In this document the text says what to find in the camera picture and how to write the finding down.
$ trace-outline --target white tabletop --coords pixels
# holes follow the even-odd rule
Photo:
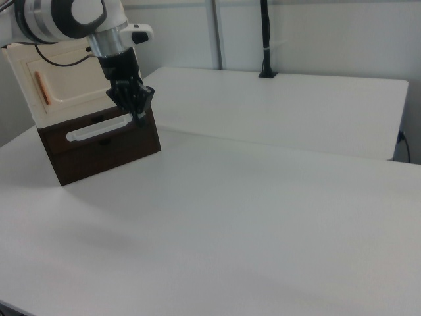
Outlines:
[[[388,160],[408,82],[371,78],[161,68],[157,124],[182,132]]]
[[[417,315],[421,168],[159,131],[61,188],[0,149],[0,300],[35,316]]]

